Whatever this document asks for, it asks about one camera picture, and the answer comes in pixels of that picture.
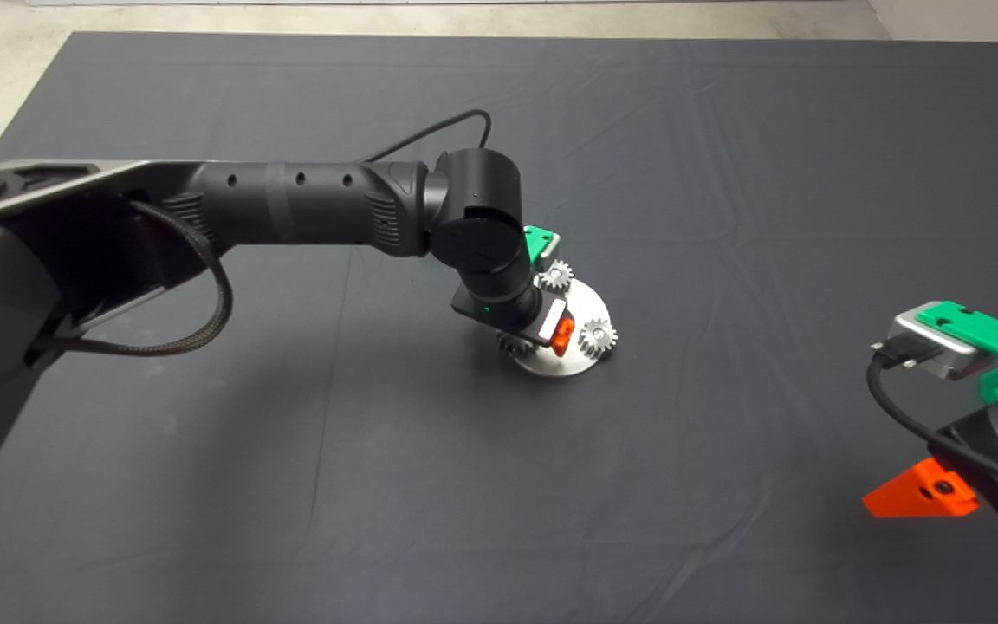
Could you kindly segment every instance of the green 3d-printed part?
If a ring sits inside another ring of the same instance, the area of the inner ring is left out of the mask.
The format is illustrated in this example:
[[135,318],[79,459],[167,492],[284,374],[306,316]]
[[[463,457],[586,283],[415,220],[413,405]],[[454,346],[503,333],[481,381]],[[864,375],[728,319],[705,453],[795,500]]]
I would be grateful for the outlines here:
[[537,225],[527,225],[522,229],[526,232],[526,248],[530,250],[530,263],[537,265],[538,257],[554,240],[554,233]]
[[[927,327],[954,336],[976,348],[998,355],[998,320],[953,301],[943,301],[924,309],[917,319]],[[981,398],[986,403],[998,400],[998,367],[981,376]]]

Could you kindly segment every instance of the gear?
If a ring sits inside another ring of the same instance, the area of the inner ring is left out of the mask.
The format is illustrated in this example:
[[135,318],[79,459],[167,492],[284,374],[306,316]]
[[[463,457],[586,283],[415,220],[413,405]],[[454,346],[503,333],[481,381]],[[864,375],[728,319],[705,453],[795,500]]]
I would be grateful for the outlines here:
[[549,269],[546,269],[541,273],[541,288],[554,293],[554,295],[565,295],[567,289],[572,285],[572,268],[569,263],[563,260],[554,260],[554,263],[549,265]]
[[580,350],[587,358],[606,358],[618,342],[619,332],[614,331],[610,321],[593,319],[580,330]]
[[496,339],[499,340],[499,348],[511,358],[520,358],[531,351],[534,351],[535,344],[516,335],[507,332],[496,332]]

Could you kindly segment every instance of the round metal plate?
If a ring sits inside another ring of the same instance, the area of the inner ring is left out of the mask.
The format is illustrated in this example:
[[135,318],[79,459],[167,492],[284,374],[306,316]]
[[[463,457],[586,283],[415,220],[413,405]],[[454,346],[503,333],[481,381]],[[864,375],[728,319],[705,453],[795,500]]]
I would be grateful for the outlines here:
[[580,350],[580,330],[583,324],[592,319],[611,320],[611,315],[606,311],[606,304],[599,295],[580,280],[572,280],[572,285],[565,295],[567,308],[575,320],[575,331],[572,335],[572,342],[565,352],[563,358],[558,358],[552,348],[535,348],[525,355],[518,355],[512,360],[519,367],[526,368],[527,371],[535,375],[547,376],[547,378],[565,378],[565,376],[575,375],[585,372],[593,367],[594,358],[587,358]]

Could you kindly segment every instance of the black cable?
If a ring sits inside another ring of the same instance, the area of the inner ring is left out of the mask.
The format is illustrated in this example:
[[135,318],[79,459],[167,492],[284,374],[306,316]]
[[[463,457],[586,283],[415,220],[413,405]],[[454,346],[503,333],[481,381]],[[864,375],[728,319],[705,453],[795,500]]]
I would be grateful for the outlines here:
[[479,117],[483,119],[483,134],[480,135],[480,146],[484,147],[488,145],[488,137],[491,135],[491,114],[488,111],[482,109],[471,109],[464,111],[462,114],[455,114],[448,119],[443,119],[433,126],[423,127],[423,129],[415,132],[409,137],[402,139],[399,142],[392,143],[390,146],[384,147],[377,151],[376,153],[368,154],[365,158],[360,159],[357,162],[375,162],[377,159],[387,157],[389,154],[396,153],[397,151],[403,149],[403,147],[409,146],[411,143],[416,142],[420,139],[429,137],[429,135],[435,133],[438,130],[444,130],[446,127],[452,126],[452,124],[460,123],[468,118]]
[[871,362],[868,363],[868,371],[865,373],[865,380],[868,382],[868,392],[870,392],[872,398],[876,400],[880,408],[890,415],[891,419],[898,422],[900,426],[919,436],[923,441],[937,446],[947,453],[957,455],[958,458],[963,458],[972,465],[982,467],[983,470],[990,471],[990,473],[998,477],[998,462],[995,459],[988,458],[987,455],[969,449],[969,447],[958,443],[954,439],[950,439],[948,436],[924,426],[923,423],[911,418],[906,412],[900,410],[895,402],[892,402],[890,396],[884,391],[882,382],[880,382],[880,371],[884,370],[887,363],[888,360],[883,355],[877,353],[872,356]]
[[195,254],[206,265],[206,269],[214,276],[217,282],[218,300],[217,306],[210,320],[197,331],[182,339],[164,344],[149,345],[149,347],[135,347],[131,344],[116,344],[112,342],[102,342],[98,340],[69,339],[68,337],[39,337],[33,342],[33,348],[45,351],[81,351],[86,353],[104,353],[108,355],[134,355],[146,358],[146,356],[179,355],[189,351],[204,347],[206,343],[214,340],[222,333],[226,322],[230,319],[230,312],[233,312],[233,288],[230,287],[230,279],[225,274],[221,262],[218,261],[217,254],[214,253],[210,240],[207,240],[198,230],[191,228],[182,218],[173,216],[164,210],[148,205],[144,202],[130,201],[133,209],[141,212],[144,216],[155,218],[160,224],[169,226],[172,230],[187,241],[187,244],[194,249]]

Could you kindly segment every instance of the table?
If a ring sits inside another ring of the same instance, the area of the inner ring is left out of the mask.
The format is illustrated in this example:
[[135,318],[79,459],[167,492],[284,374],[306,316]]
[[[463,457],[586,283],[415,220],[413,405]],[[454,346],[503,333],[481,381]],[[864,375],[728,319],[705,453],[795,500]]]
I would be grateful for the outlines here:
[[337,161],[467,107],[614,358],[526,375],[433,259],[237,249],[217,343],[44,375],[0,454],[0,621],[998,621],[994,513],[859,501],[926,455],[867,344],[931,299],[998,316],[998,44],[78,33],[0,161]]

